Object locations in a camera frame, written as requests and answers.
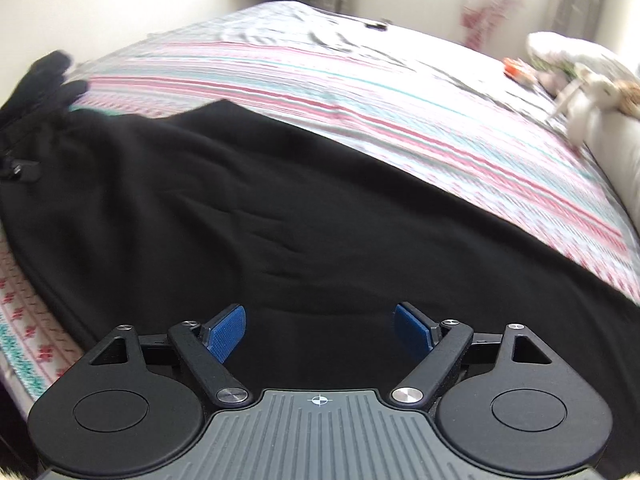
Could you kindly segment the orange tissue pack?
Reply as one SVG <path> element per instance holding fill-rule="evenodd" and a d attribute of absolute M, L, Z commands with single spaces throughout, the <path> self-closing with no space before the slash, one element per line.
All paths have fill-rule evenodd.
<path fill-rule="evenodd" d="M 503 58 L 503 73 L 513 80 L 534 80 L 532 68 L 519 58 Z"/>

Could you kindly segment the patterned red green bed blanket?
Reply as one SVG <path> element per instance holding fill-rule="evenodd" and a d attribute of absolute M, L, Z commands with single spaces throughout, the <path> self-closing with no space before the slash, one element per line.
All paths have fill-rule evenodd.
<path fill-rule="evenodd" d="M 632 222 L 589 155 L 495 60 L 300 3 L 264 3 L 85 62 L 84 107 L 163 117 L 227 99 L 346 143 L 538 238 L 631 301 Z"/>

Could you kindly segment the black pants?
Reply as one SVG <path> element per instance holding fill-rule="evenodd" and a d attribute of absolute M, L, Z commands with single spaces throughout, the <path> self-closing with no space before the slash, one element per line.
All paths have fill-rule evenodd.
<path fill-rule="evenodd" d="M 388 388 L 409 301 L 480 332 L 531 328 L 619 418 L 639 413 L 639 311 L 573 261 L 404 172 L 227 101 L 164 119 L 36 110 L 1 145 L 40 171 L 1 187 L 29 281 L 84 348 L 229 304 L 253 388 Z"/>

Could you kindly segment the long grey rolled quilt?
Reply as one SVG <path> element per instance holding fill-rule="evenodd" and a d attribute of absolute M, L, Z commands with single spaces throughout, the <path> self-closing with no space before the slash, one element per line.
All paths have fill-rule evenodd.
<path fill-rule="evenodd" d="M 603 99 L 578 89 L 565 102 L 567 140 L 587 145 L 639 231 L 639 101 L 633 93 L 606 107 Z"/>

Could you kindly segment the pink patterned hanging cloth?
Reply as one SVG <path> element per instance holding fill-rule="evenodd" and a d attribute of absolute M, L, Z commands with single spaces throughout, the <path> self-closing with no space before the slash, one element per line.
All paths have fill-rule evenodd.
<path fill-rule="evenodd" d="M 506 17 L 512 0 L 463 0 L 460 24 L 465 30 L 463 45 L 480 51 L 495 28 Z"/>

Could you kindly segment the white plush bunny toy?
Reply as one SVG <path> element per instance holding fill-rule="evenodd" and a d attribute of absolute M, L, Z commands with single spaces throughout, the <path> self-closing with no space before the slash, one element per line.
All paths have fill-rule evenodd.
<path fill-rule="evenodd" d="M 587 139 L 591 119 L 595 114 L 617 110 L 639 118 L 639 84 L 598 74 L 584 64 L 575 65 L 576 77 L 555 99 L 555 109 L 549 118 L 566 117 L 566 138 L 574 148 Z"/>

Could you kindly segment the white floral pillow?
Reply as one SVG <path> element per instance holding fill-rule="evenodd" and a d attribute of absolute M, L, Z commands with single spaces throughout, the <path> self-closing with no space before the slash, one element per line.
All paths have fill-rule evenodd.
<path fill-rule="evenodd" d="M 526 38 L 529 64 L 538 79 L 560 74 L 566 81 L 576 77 L 576 64 L 611 80 L 638 81 L 638 76 L 606 47 L 565 37 L 557 32 L 531 32 Z"/>

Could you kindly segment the pink plush toy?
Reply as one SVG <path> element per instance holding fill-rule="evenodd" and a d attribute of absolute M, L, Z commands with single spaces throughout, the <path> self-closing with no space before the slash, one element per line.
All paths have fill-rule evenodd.
<path fill-rule="evenodd" d="M 536 79 L 541 88 L 555 99 L 572 81 L 562 70 L 535 70 Z"/>

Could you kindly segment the black garment pile at bedside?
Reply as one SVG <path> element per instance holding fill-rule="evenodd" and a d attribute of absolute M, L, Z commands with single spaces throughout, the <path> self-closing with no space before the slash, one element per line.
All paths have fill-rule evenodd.
<path fill-rule="evenodd" d="M 40 178 L 40 163 L 17 158 L 17 145 L 32 129 L 51 115 L 64 113 L 84 96 L 88 80 L 67 81 L 65 74 L 72 59 L 56 50 L 32 63 L 1 107 L 1 180 L 35 182 Z"/>

